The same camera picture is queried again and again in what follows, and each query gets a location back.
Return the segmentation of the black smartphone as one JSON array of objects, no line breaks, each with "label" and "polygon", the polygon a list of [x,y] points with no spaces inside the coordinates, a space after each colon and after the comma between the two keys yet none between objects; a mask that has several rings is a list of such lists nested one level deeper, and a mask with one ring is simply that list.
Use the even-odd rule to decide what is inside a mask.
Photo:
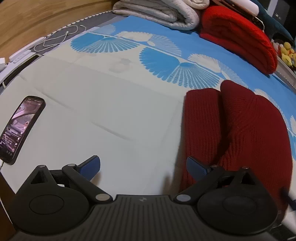
[{"label": "black smartphone", "polygon": [[46,106],[46,102],[37,96],[26,96],[10,120],[6,124],[1,134],[1,160],[13,165],[19,152]]}]

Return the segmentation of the teal shark plush toy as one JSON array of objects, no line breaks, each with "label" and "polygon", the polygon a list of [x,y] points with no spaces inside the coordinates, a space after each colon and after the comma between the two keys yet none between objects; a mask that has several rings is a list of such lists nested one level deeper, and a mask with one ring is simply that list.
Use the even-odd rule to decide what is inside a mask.
[{"label": "teal shark plush toy", "polygon": [[271,40],[274,39],[274,35],[280,35],[284,38],[284,40],[288,40],[292,46],[295,46],[294,39],[291,34],[287,31],[287,29],[276,19],[268,14],[268,8],[270,5],[270,1],[258,1],[251,0],[259,7],[259,14],[257,18],[259,18],[264,24],[264,32],[267,37]]}]

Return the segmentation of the wooden headboard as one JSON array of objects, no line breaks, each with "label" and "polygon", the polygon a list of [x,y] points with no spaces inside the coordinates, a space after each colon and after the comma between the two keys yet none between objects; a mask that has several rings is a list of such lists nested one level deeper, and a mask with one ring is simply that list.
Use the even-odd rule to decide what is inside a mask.
[{"label": "wooden headboard", "polygon": [[1,1],[1,57],[9,57],[63,26],[110,11],[116,1]]}]

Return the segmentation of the yellow plush toy pile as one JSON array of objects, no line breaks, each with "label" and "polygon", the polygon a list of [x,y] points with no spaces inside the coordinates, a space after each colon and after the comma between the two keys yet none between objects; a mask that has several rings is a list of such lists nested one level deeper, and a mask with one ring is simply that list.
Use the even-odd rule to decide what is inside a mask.
[{"label": "yellow plush toy pile", "polygon": [[289,42],[279,44],[278,54],[285,65],[290,68],[295,68],[295,50]]}]

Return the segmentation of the dark red knit sweater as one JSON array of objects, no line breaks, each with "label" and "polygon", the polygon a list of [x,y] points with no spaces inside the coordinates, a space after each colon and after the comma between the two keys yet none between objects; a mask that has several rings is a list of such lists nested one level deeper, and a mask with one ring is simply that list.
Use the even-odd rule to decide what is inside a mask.
[{"label": "dark red knit sweater", "polygon": [[290,189],[292,151],[285,121],[268,99],[230,80],[219,90],[190,90],[183,125],[187,157],[228,171],[250,168],[286,212],[281,193]]}]

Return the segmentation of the folded bright red sweater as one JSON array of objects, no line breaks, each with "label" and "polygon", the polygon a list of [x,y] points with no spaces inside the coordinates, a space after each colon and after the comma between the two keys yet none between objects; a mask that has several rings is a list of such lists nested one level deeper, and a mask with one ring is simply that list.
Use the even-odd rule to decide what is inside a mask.
[{"label": "folded bright red sweater", "polygon": [[210,6],[201,14],[200,37],[240,56],[265,75],[278,66],[276,51],[255,24],[224,6]]}]

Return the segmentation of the blue white patterned bedsheet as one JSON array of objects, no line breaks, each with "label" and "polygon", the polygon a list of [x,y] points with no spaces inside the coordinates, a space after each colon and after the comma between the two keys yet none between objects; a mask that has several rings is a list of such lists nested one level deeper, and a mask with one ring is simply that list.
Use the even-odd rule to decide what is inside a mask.
[{"label": "blue white patterned bedsheet", "polygon": [[93,183],[111,195],[175,194],[195,181],[186,173],[183,110],[190,90],[231,80],[281,113],[295,150],[295,94],[239,56],[202,39],[136,17],[67,40],[22,70],[1,93],[1,127],[21,101],[46,106],[14,164],[1,174],[17,192],[39,165],[60,169],[97,155]]}]

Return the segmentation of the folded white fleece blanket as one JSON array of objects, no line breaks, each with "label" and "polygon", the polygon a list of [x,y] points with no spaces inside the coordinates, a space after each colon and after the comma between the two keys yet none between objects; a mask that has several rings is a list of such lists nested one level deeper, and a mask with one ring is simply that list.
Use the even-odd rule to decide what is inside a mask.
[{"label": "folded white fleece blanket", "polygon": [[200,22],[200,11],[210,1],[184,0],[122,0],[113,5],[112,11],[123,16],[136,16],[174,30],[192,30]]}]

